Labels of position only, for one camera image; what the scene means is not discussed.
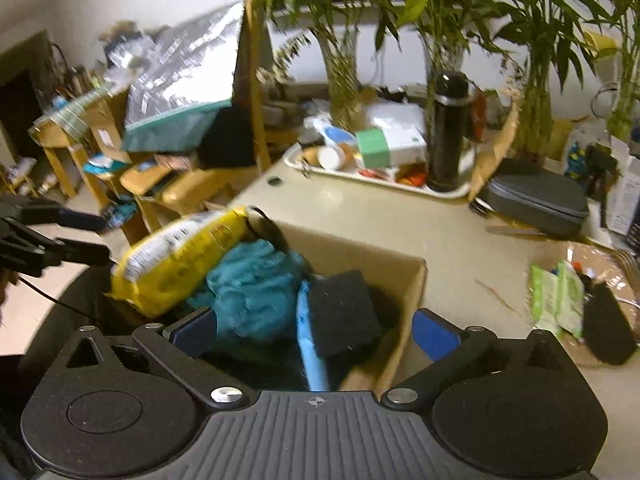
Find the yellow wet wipes pack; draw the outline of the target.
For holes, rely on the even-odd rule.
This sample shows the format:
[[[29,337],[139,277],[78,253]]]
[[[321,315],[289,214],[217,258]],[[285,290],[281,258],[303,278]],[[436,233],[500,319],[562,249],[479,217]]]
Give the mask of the yellow wet wipes pack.
[[[111,297],[157,318],[190,297],[248,231],[242,208],[189,214],[140,240],[112,269]]]

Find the teal bath loofah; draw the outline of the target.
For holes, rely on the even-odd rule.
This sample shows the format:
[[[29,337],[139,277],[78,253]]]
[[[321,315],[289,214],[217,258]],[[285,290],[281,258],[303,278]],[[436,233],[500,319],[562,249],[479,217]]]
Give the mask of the teal bath loofah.
[[[270,344],[291,335],[306,273],[297,252],[281,252],[263,238],[240,243],[206,274],[188,304],[215,312],[217,348]]]

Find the black square sponge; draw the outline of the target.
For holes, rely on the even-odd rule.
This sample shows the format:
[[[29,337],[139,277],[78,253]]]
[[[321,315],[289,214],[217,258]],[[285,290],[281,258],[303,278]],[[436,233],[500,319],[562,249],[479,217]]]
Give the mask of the black square sponge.
[[[320,358],[370,346],[382,328],[359,270],[317,280],[308,294],[311,330]]]

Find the blue wet wipes pack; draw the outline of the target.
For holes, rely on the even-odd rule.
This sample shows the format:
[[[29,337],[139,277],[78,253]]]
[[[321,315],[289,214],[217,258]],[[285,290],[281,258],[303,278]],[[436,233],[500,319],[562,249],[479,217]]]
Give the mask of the blue wet wipes pack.
[[[296,302],[296,337],[297,344],[302,358],[304,374],[308,390],[312,392],[329,391],[329,373],[326,369],[326,362],[318,356],[314,345],[314,336],[311,330],[310,307],[308,294],[310,283],[302,281],[300,283]]]

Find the cardboard box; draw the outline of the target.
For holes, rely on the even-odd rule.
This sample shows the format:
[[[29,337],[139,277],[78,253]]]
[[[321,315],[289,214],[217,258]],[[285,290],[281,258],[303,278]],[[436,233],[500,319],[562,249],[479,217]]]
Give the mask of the cardboard box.
[[[426,263],[253,211],[206,274],[216,330],[205,361],[256,390],[372,390],[397,374]]]

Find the green wipes pack in basket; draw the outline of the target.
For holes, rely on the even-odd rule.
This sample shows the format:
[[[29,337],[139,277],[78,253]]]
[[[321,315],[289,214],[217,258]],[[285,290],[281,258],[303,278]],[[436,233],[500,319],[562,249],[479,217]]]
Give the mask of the green wipes pack in basket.
[[[529,310],[537,330],[560,336],[562,328],[555,319],[555,295],[558,277],[536,264],[529,268]]]

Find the wooden chair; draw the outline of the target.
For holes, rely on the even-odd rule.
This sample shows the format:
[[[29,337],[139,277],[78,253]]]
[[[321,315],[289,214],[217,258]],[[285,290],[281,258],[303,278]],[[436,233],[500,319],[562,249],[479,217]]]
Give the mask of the wooden chair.
[[[157,209],[190,214],[271,165],[257,71],[265,26],[242,0],[164,30],[128,91],[122,148],[162,176],[135,192],[148,227]]]

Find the clear plastic basket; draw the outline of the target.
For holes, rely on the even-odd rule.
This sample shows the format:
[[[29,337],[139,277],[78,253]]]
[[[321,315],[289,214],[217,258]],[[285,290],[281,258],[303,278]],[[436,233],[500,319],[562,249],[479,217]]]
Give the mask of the clear plastic basket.
[[[612,293],[624,315],[629,322],[636,342],[636,322],[639,318],[639,306],[636,303],[634,290],[626,280],[623,271],[618,265],[602,250],[591,245],[572,242],[545,242],[529,259],[528,266],[528,308],[530,301],[529,291],[529,268],[532,264],[540,266],[558,276],[556,266],[562,260],[574,266],[574,270],[582,280],[584,285],[584,305],[590,298],[592,286],[598,283],[605,283]],[[568,355],[578,366],[602,367],[614,366],[600,362],[586,347],[582,338],[576,339],[570,333],[562,329],[560,336],[555,338],[562,344]]]

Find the black pad in basket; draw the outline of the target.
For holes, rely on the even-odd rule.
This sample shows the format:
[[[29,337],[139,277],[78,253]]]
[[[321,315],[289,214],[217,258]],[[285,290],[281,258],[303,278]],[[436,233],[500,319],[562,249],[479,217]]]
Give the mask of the black pad in basket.
[[[625,364],[637,350],[634,332],[605,283],[592,286],[584,305],[582,339],[589,351],[608,365]]]

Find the grey zippered case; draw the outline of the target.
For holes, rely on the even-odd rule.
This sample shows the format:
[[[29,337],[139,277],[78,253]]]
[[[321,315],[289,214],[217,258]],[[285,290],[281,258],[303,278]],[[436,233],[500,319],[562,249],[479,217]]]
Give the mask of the grey zippered case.
[[[577,235],[589,217],[585,190],[525,160],[503,159],[471,204],[557,238]]]

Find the red packet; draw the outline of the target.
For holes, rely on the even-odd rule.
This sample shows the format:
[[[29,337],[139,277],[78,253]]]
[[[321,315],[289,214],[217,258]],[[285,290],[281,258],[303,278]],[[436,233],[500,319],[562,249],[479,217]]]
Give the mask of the red packet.
[[[360,176],[378,179],[390,183],[422,188],[427,179],[427,172],[421,166],[402,166],[398,168],[378,168],[358,170]]]

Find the black thermos bottle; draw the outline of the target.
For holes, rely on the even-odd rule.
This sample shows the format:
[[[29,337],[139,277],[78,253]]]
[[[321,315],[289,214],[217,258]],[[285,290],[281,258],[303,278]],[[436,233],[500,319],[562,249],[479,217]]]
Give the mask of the black thermos bottle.
[[[463,139],[471,128],[471,103],[470,81],[464,73],[447,70],[436,77],[427,183],[436,192],[457,187]]]

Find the brown paper bag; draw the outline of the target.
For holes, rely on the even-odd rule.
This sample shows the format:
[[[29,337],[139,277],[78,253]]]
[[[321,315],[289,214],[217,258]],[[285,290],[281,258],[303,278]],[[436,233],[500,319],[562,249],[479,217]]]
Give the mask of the brown paper bag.
[[[486,148],[482,148],[476,155],[468,194],[469,203],[472,203],[477,198],[482,188],[488,183],[509,153],[518,132],[520,113],[521,99],[516,99],[508,116],[506,116],[502,129],[497,132]]]

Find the green white tissue box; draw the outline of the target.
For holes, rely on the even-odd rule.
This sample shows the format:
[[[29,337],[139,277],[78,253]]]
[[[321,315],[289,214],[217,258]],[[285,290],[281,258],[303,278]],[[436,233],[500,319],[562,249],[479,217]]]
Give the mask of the green white tissue box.
[[[414,127],[376,127],[356,133],[366,169],[400,167],[426,161],[426,143]]]

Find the bamboo plant in vase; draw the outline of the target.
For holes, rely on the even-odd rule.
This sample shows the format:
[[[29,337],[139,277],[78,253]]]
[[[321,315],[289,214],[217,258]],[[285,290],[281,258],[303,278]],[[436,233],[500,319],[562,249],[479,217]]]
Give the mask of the bamboo plant in vase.
[[[366,14],[385,0],[258,0],[281,32],[297,29],[318,44],[326,70],[329,113],[334,125],[352,130],[358,122],[357,46]]]

